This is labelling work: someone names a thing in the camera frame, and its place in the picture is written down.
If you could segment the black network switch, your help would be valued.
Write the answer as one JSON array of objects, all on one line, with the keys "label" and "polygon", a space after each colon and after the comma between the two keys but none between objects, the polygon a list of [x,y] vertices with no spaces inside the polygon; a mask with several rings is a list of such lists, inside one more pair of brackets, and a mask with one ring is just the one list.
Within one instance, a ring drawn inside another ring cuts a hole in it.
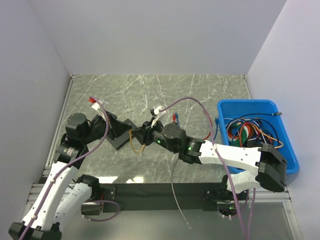
[{"label": "black network switch", "polygon": [[113,113],[107,112],[108,116],[108,133],[106,139],[118,151],[127,142],[130,141],[129,131],[136,126],[130,119],[120,121]]}]

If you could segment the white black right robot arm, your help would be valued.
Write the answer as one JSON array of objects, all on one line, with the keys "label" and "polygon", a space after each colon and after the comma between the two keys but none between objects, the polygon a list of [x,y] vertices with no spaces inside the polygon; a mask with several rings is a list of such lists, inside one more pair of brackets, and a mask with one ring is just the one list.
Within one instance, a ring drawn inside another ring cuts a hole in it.
[{"label": "white black right robot arm", "polygon": [[257,187],[277,193],[285,190],[287,161],[271,144],[264,143],[260,147],[216,144],[187,136],[176,123],[162,125],[160,121],[146,121],[131,134],[141,145],[156,143],[188,164],[241,169],[240,173],[227,174],[226,183],[220,187],[220,195],[226,200]]}]

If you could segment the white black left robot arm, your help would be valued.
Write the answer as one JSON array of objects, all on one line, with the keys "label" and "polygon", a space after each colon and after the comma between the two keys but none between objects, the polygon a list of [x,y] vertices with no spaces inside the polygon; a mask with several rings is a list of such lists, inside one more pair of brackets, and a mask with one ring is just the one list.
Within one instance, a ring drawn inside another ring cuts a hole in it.
[{"label": "white black left robot arm", "polygon": [[32,208],[21,222],[11,224],[8,233],[14,240],[60,240],[63,228],[86,201],[103,202],[99,179],[80,176],[67,197],[69,183],[79,171],[85,157],[91,154],[88,144],[103,142],[108,135],[108,112],[89,121],[83,113],[68,118],[66,133],[56,149],[46,182]]}]

